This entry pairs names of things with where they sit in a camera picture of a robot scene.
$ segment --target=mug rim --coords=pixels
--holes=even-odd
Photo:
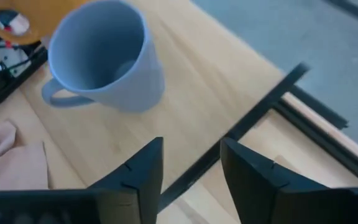
[[[121,76],[117,80],[113,81],[112,83],[109,83],[109,84],[107,84],[105,86],[102,86],[102,87],[99,87],[99,88],[93,88],[93,89],[84,89],[84,90],[82,90],[82,89],[72,88],[70,86],[67,86],[64,82],[61,81],[60,78],[58,78],[58,76],[56,76],[56,71],[55,71],[53,65],[50,63],[50,61],[52,61],[52,59],[53,59],[52,48],[50,46],[52,46],[53,43],[56,41],[58,31],[60,29],[62,29],[62,27],[66,23],[69,22],[68,20],[71,17],[73,17],[75,14],[79,14],[81,9],[83,9],[83,8],[92,6],[93,4],[99,4],[101,2],[114,2],[116,4],[122,4],[122,5],[126,6],[126,7],[128,7],[129,9],[133,10],[140,17],[142,25],[143,25],[144,38],[143,38],[142,47],[140,48],[139,56],[137,57],[135,63],[132,65],[132,67],[123,76]],[[140,13],[140,11],[137,8],[135,8],[134,6],[130,5],[129,3],[126,3],[124,1],[112,1],[112,0],[98,0],[98,1],[94,1],[94,2],[87,2],[87,3],[83,4],[82,6],[80,6],[79,8],[77,8],[77,9],[71,11],[70,13],[68,13],[62,19],[62,21],[59,23],[58,27],[56,28],[56,31],[53,33],[52,38],[50,39],[49,48],[48,48],[48,65],[49,65],[50,73],[52,74],[52,77],[55,78],[64,87],[64,89],[66,89],[66,90],[69,90],[69,91],[72,91],[72,92],[77,92],[77,93],[91,93],[91,92],[95,92],[95,91],[104,91],[104,90],[112,87],[113,85],[117,85],[117,83],[122,82],[123,79],[127,78],[127,74],[132,72],[133,69],[136,68],[136,65],[139,63],[138,59],[141,57],[141,55],[144,54],[144,51],[145,51],[145,48],[146,48],[145,44],[149,40],[149,38],[150,37],[149,37],[148,32],[147,32],[147,24],[146,24],[146,21],[145,21],[143,15],[142,15],[142,13]]]

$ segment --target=pink cloth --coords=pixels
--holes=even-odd
[[[48,189],[48,168],[42,142],[14,147],[16,128],[0,125],[0,190]]]

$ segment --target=light blue mug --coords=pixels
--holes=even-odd
[[[90,2],[69,13],[52,35],[48,61],[53,79],[43,86],[42,98],[59,108],[100,102],[143,112],[165,89],[145,19],[121,1]],[[62,89],[78,96],[53,97]]]

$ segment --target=mug handle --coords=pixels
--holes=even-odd
[[[44,101],[54,107],[57,108],[68,108],[72,106],[81,106],[93,103],[94,101],[86,98],[84,96],[71,96],[71,97],[64,97],[64,98],[56,98],[53,97],[55,93],[60,90],[63,90],[64,87],[60,84],[56,79],[49,80],[43,87],[42,87],[42,98]]]
[[[12,4],[9,1],[0,0],[0,9],[13,9],[13,8],[12,8]],[[4,40],[8,40],[13,43],[17,43],[21,45],[32,44],[38,41],[41,37],[39,36],[39,31],[31,26],[31,21],[29,21],[29,23],[30,23],[29,28],[22,35],[15,35],[0,28],[0,37]]]

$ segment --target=mug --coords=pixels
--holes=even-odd
[[[70,11],[88,0],[0,0],[0,10],[13,10],[29,21],[29,28],[22,35],[0,28],[0,37],[17,44],[32,44],[51,35]]]
[[[121,1],[90,2],[69,13],[52,35],[48,62],[53,79],[42,97],[55,107],[96,101],[142,112],[156,105],[165,89],[146,21]],[[78,96],[53,97],[62,89]]]

